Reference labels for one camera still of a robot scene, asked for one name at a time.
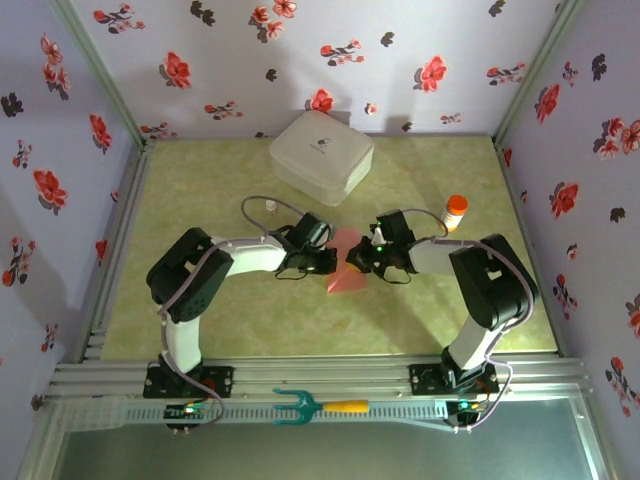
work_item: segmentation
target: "pink sponge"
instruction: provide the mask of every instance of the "pink sponge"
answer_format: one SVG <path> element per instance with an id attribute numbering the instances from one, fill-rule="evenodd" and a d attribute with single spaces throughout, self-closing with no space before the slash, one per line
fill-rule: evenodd
<path id="1" fill-rule="evenodd" d="M 362 235 L 355 228 L 340 228 L 327 246 L 338 249 L 336 271 L 329 275 L 328 293 L 351 292 L 366 288 L 367 278 L 353 267 L 347 265 L 347 254 L 355 247 Z"/>

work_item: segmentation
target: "yellow handle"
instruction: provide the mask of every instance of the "yellow handle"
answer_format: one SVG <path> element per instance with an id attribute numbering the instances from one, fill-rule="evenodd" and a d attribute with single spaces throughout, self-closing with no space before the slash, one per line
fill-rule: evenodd
<path id="1" fill-rule="evenodd" d="M 345 400 L 344 402 L 327 402 L 322 405 L 322 410 L 334 413 L 369 413 L 369 401 Z"/>

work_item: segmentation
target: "white plastic box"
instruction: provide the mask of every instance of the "white plastic box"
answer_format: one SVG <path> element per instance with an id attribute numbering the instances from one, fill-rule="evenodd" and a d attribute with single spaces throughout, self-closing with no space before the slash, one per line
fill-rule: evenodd
<path id="1" fill-rule="evenodd" d="M 373 140 L 329 115 L 309 110 L 273 141 L 269 153 L 278 178 L 335 207 L 369 173 Z"/>

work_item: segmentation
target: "small bottle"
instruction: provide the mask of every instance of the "small bottle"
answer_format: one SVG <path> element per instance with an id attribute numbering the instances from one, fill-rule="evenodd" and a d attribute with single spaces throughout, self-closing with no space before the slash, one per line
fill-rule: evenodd
<path id="1" fill-rule="evenodd" d="M 269 212 L 269 215 L 275 217 L 278 210 L 278 204 L 273 200 L 267 200 L 265 202 L 265 206 L 267 207 L 267 212 Z"/>
<path id="2" fill-rule="evenodd" d="M 447 201 L 447 206 L 442 212 L 442 221 L 449 229 L 449 232 L 453 232 L 456 228 L 458 228 L 458 224 L 464 214 L 467 212 L 467 208 L 469 208 L 469 201 L 466 197 L 462 195 L 451 195 L 449 200 Z"/>

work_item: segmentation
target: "box lid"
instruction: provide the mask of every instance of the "box lid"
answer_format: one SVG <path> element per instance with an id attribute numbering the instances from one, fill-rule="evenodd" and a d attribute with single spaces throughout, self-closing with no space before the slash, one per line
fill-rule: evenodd
<path id="1" fill-rule="evenodd" d="M 275 161 L 318 185 L 347 182 L 373 141 L 322 112 L 298 117 L 269 147 Z"/>

